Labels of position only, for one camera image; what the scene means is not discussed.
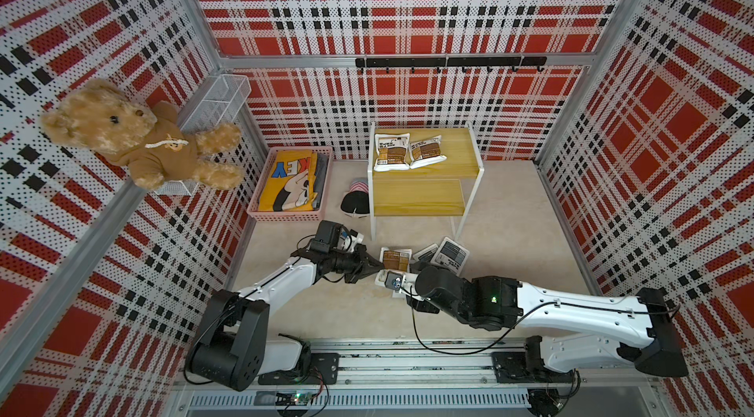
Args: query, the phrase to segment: teddy bear ear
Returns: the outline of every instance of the teddy bear ear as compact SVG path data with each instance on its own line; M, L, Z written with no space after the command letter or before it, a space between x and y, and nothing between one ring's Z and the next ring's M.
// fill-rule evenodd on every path
M42 115L42 129L53 143L83 148L84 144L80 139L72 135L70 122L68 115L60 110L51 110Z

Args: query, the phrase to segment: brown label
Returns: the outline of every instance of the brown label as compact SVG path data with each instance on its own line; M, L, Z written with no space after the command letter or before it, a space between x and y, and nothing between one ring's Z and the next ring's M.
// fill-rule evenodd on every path
M403 164L406 163L405 147L382 147L377 155L377 162L380 164Z
M388 270L409 271L409 256L403 252L385 251L382 264Z
M439 144L431 143L426 146L414 147L411 151L411 155L414 160L421 160L422 158L438 157L439 156Z

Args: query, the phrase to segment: wooden shelf board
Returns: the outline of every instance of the wooden shelf board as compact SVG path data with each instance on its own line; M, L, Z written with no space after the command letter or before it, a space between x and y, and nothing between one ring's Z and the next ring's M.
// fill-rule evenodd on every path
M471 140L470 132L466 128L377 128L377 134L411 134L411 141L430 139L443 136L439 144L439 150L447 157L447 160L426 167L413 170L390 170L374 172L375 183L377 180L404 180L422 178L474 178L479 173L476 164L475 141ZM374 150L374 141L370 142ZM406 161L410 161L410 155L406 155Z
M463 216L465 205L457 179L377 180L375 216Z

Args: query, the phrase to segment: mounting plate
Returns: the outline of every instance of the mounting plate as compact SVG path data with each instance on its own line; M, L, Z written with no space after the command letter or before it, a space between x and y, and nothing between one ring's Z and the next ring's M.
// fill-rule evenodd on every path
M496 351L492 353L492 368L498 383L512 382L572 382L569 373L556 373L549 369L539 370L536 375L526 369L526 354L523 351Z
M322 373L325 384L335 384L338 381L338 363L340 355L337 353L313 353L311 354L311 365ZM279 371L259 375L259 385L274 386L278 384L320 384L320 378L315 373L303 381L291 379Z

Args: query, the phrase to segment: snack pouch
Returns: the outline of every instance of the snack pouch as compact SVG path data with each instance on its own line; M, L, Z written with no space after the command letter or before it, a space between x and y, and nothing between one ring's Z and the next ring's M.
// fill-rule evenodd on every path
M420 140L409 144L411 153L411 168L425 167L427 165L437 164L446 160L447 157L439 151L439 141L442 136L432 137L431 139Z
M375 171L408 170L406 151L409 134L375 134Z

